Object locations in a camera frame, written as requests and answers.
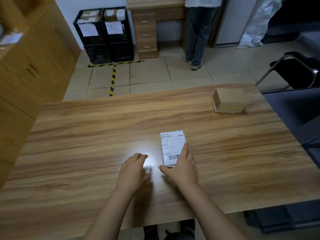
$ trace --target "floor tape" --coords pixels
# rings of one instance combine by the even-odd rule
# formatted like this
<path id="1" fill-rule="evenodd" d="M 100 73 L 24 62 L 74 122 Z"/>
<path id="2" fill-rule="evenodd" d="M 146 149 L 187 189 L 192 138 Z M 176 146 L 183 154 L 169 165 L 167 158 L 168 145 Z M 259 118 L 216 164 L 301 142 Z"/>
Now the floor tape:
<path id="1" fill-rule="evenodd" d="M 116 81 L 116 68 L 117 66 L 114 64 L 113 65 L 113 69 L 112 69 L 112 78 L 111 78 L 111 85 L 110 85 L 110 95 L 109 96 L 113 96 L 113 85 L 115 84 Z"/>
<path id="2" fill-rule="evenodd" d="M 123 64 L 131 64 L 131 63 L 140 63 L 144 62 L 144 60 L 132 60 L 132 61 L 124 61 L 124 62 L 115 62 L 115 63 L 106 63 L 106 64 L 99 64 L 99 65 L 94 65 L 91 62 L 89 62 L 88 67 L 104 67 L 104 66 L 112 66 L 112 65 L 123 65 Z"/>

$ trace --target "white plastic bag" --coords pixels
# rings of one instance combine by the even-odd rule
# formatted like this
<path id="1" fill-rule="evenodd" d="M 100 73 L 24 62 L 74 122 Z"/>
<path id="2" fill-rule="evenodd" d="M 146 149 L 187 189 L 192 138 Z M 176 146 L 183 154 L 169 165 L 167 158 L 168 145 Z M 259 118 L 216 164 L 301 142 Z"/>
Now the white plastic bag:
<path id="1" fill-rule="evenodd" d="M 281 6 L 282 0 L 258 0 L 237 48 L 263 45 L 268 23 Z"/>

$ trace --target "drawer handle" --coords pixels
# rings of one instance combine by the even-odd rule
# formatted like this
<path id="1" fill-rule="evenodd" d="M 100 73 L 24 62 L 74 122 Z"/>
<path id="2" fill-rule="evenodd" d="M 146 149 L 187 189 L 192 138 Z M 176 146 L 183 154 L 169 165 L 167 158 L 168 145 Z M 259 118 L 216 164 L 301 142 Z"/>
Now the drawer handle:
<path id="1" fill-rule="evenodd" d="M 35 75 L 33 74 L 33 72 L 32 72 L 29 68 L 26 68 L 26 67 L 25 67 L 25 69 L 26 69 L 28 72 L 30 72 L 32 76 L 35 76 Z"/>
<path id="2" fill-rule="evenodd" d="M 28 64 L 29 66 L 32 67 L 32 69 L 34 69 L 36 72 L 38 72 L 38 70 L 33 66 L 33 64 Z"/>

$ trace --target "black chair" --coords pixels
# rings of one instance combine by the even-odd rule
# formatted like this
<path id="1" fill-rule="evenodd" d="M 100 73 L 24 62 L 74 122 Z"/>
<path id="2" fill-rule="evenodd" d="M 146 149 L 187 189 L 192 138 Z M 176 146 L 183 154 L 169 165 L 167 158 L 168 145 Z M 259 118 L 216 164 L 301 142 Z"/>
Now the black chair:
<path id="1" fill-rule="evenodd" d="M 320 86 L 320 78 L 318 78 L 320 62 L 313 57 L 305 57 L 296 51 L 287 52 L 278 61 L 272 62 L 270 66 L 271 68 L 257 81 L 255 86 L 258 86 L 273 70 L 289 84 L 283 89 L 290 86 L 293 89 Z"/>

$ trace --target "shoe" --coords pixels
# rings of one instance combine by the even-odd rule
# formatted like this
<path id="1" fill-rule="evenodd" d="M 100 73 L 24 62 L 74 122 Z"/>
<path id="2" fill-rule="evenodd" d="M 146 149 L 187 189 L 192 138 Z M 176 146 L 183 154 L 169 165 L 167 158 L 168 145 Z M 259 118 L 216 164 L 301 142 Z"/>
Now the shoe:
<path id="1" fill-rule="evenodd" d="M 144 226 L 143 231 L 144 231 L 144 239 L 159 240 L 157 225 Z"/>
<path id="2" fill-rule="evenodd" d="M 182 220 L 180 225 L 180 232 L 182 234 L 195 237 L 196 222 L 194 219 Z"/>
<path id="3" fill-rule="evenodd" d="M 200 64 L 200 65 L 193 65 L 193 66 L 191 66 L 191 70 L 196 71 L 196 70 L 202 68 L 202 66 L 203 66 L 203 62 L 201 61 L 201 64 Z"/>
<path id="4" fill-rule="evenodd" d="M 188 63 L 189 65 L 191 65 L 191 64 L 192 64 L 192 62 L 191 62 L 191 61 L 187 61 L 187 60 L 186 60 L 185 56 L 182 56 L 182 60 L 183 60 L 184 62 Z"/>

